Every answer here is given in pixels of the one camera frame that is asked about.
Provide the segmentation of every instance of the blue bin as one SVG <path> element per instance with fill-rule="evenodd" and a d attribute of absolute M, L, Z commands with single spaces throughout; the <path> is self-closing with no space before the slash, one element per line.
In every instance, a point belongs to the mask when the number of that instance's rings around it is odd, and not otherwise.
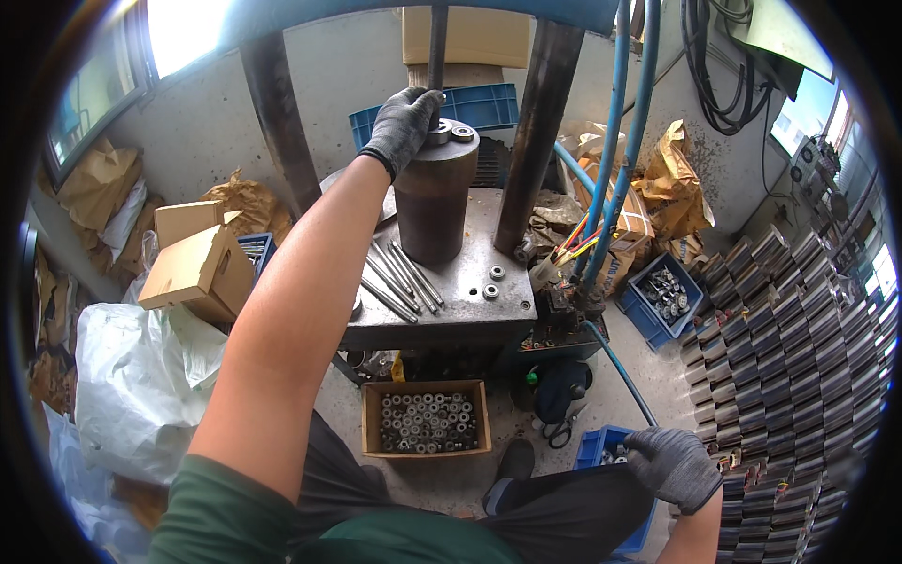
<path fill-rule="evenodd" d="M 623 439 L 632 431 L 632 429 L 617 427 L 616 425 L 605 425 L 599 430 L 585 431 L 583 439 L 579 442 L 579 450 L 576 452 L 573 469 L 579 470 L 581 468 L 599 466 L 602 461 L 602 450 L 607 449 L 608 452 L 615 452 L 617 445 L 622 444 Z M 623 544 L 617 547 L 612 552 L 612 555 L 629 554 L 642 550 L 642 547 L 645 546 L 645 540 L 649 536 L 651 516 L 655 514 L 655 505 L 657 504 L 658 500 L 656 499 L 651 506 L 649 518 Z"/>
<path fill-rule="evenodd" d="M 689 299 L 689 312 L 670 325 L 655 311 L 655 308 L 649 303 L 640 289 L 645 277 L 649 273 L 659 270 L 662 266 L 666 266 L 680 283 L 686 287 L 686 297 Z M 689 276 L 682 263 L 674 258 L 671 253 L 664 253 L 651 261 L 651 264 L 646 266 L 642 272 L 630 278 L 626 291 L 617 300 L 617 307 L 630 318 L 630 321 L 645 338 L 645 342 L 649 344 L 651 350 L 657 351 L 661 345 L 667 343 L 670 339 L 677 338 L 692 329 L 690 321 L 695 316 L 695 310 L 698 309 L 698 304 L 701 303 L 702 297 L 703 294 L 698 284 L 695 283 L 692 276 Z"/>
<path fill-rule="evenodd" d="M 506 129 L 517 124 L 517 90 L 511 82 L 447 88 L 446 100 L 439 114 L 463 122 L 476 131 Z M 373 123 L 382 106 L 373 106 L 348 116 L 357 151 L 369 143 Z"/>
<path fill-rule="evenodd" d="M 263 254 L 262 256 L 255 262 L 254 259 L 251 259 L 253 263 L 253 286 L 257 285 L 257 279 L 260 278 L 260 273 L 263 272 L 263 269 L 266 268 L 266 265 L 269 264 L 270 259 L 276 253 L 276 242 L 272 239 L 272 233 L 260 233 L 254 235 L 242 235 L 237 237 L 238 244 L 241 243 L 261 243 L 263 245 Z"/>

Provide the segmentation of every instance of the forearm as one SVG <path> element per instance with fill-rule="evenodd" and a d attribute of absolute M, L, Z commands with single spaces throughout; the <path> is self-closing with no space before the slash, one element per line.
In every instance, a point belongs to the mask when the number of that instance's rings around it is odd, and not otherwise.
<path fill-rule="evenodd" d="M 232 329 L 190 453 L 297 500 L 313 402 L 389 182 L 381 163 L 358 157 L 291 230 Z"/>
<path fill-rule="evenodd" d="M 657 564 L 704 564 L 714 562 L 721 528 L 723 487 L 693 515 L 676 518 L 670 540 L 661 551 Z"/>

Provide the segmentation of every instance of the hand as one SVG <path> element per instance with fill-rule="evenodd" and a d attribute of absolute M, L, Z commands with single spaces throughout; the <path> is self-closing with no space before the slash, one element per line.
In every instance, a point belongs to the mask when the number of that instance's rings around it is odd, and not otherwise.
<path fill-rule="evenodd" d="M 429 117 L 444 101 L 445 95 L 438 90 L 404 88 L 382 105 L 373 124 L 370 142 L 360 154 L 379 159 L 394 182 L 426 141 Z"/>
<path fill-rule="evenodd" d="M 639 481 L 683 515 L 701 509 L 723 483 L 702 441 L 690 431 L 649 427 L 628 435 L 623 445 L 631 449 L 626 458 Z"/>

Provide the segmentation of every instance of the yellow tag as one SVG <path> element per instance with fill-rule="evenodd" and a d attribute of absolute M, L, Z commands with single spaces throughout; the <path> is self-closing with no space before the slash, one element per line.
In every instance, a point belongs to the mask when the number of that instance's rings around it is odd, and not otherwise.
<path fill-rule="evenodd" d="M 391 363 L 391 380 L 393 382 L 407 382 L 404 380 L 404 361 L 400 359 L 400 351 L 395 354 L 394 362 Z"/>

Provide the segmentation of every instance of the scissors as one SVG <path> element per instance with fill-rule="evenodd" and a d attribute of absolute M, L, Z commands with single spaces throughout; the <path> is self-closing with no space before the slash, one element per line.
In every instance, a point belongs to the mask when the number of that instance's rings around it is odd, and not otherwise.
<path fill-rule="evenodd" d="M 551 448 L 563 448 L 570 442 L 570 438 L 573 436 L 573 424 L 576 423 L 576 418 L 579 417 L 579 414 L 585 409 L 586 405 L 588 404 L 585 403 L 571 411 L 563 421 L 559 422 L 554 427 L 554 430 L 552 430 L 550 434 L 548 433 L 548 428 L 551 427 L 551 425 L 546 425 L 542 428 L 542 437 L 548 439 L 548 445 Z"/>

